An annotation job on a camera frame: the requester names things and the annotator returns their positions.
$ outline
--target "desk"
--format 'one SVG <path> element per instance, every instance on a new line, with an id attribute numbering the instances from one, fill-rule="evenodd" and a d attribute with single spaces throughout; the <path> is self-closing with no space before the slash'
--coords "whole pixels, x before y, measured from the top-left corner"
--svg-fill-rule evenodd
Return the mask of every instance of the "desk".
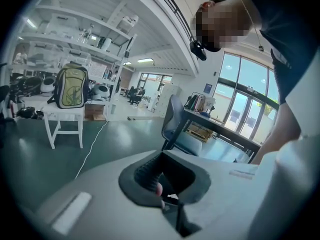
<path id="1" fill-rule="evenodd" d="M 205 128 L 208 128 L 214 132 L 216 132 L 219 135 L 222 135 L 231 141 L 240 144 L 245 149 L 248 149 L 252 152 L 252 155 L 250 156 L 249 163 L 253 160 L 253 158 L 256 156 L 257 152 L 260 149 L 260 145 L 257 143 L 254 143 L 252 140 L 247 139 L 246 137 L 243 137 L 242 135 L 210 120 L 208 117 L 205 117 L 199 113 L 196 113 L 189 109 L 184 109 L 184 113 L 181 119 L 181 122 L 179 123 L 178 127 L 174 131 L 174 134 L 170 141 L 167 143 L 167 145 L 164 147 L 165 150 L 170 150 L 174 143 L 176 142 L 179 134 L 184 129 L 186 123 L 188 122 L 188 125 L 191 124 L 191 122 L 195 122 Z"/>

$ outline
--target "cardboard box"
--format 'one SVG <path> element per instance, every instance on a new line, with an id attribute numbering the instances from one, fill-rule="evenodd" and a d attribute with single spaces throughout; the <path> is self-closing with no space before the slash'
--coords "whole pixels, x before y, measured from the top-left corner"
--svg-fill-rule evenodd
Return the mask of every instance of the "cardboard box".
<path id="1" fill-rule="evenodd" d="M 84 118 L 92 119 L 94 115 L 103 115 L 104 106 L 98 104 L 85 104 L 84 107 Z"/>

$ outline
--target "glass door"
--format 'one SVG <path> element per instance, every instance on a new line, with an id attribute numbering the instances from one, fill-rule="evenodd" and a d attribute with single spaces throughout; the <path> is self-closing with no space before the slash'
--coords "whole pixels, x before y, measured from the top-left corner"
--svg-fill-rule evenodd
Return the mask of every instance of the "glass door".
<path id="1" fill-rule="evenodd" d="M 255 126 L 257 125 L 261 107 L 262 104 L 260 102 L 251 99 L 251 102 L 249 104 L 249 111 L 243 119 L 242 129 L 240 129 L 240 134 L 243 137 L 246 137 L 248 139 L 251 137 L 251 134 Z"/>
<path id="2" fill-rule="evenodd" d="M 225 127 L 229 128 L 232 131 L 238 129 L 239 124 L 241 123 L 242 117 L 246 108 L 248 108 L 249 97 L 247 95 L 236 92 L 233 105 L 229 112 L 228 119 L 225 122 Z"/>

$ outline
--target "black shirt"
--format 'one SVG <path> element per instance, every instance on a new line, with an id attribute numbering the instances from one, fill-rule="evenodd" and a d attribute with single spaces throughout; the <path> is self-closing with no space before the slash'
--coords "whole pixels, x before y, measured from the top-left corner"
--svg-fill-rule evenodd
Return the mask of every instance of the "black shirt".
<path id="1" fill-rule="evenodd" d="M 283 104 L 308 69 L 318 47 L 318 40 L 307 16 L 312 6 L 307 0 L 252 2 L 261 16 L 261 35 L 273 46 L 271 56 L 274 76 L 279 89 L 279 101 Z"/>

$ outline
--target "floor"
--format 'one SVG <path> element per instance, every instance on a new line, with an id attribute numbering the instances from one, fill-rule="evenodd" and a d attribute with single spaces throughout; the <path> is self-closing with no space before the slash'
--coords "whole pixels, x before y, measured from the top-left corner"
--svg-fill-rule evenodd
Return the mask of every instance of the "floor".
<path id="1" fill-rule="evenodd" d="M 114 102 L 115 110 L 110 116 L 110 121 L 123 121 L 127 120 L 128 116 L 136 117 L 158 117 L 157 114 L 147 110 L 145 106 L 140 105 L 130 105 L 129 99 L 120 95 L 118 100 Z"/>
<path id="2" fill-rule="evenodd" d="M 39 205 L 77 175 L 98 131 L 105 122 L 83 122 L 83 149 L 78 135 L 58 135 L 51 149 L 42 120 L 21 119 L 7 126 L 1 164 L 17 201 L 35 211 Z M 160 150 L 163 119 L 108 122 L 93 145 L 82 173 L 134 154 Z M 51 131 L 56 126 L 50 121 Z M 77 129 L 77 122 L 61 122 L 62 130 Z M 203 144 L 201 157 L 233 162 L 243 153 L 222 141 L 211 138 Z"/>

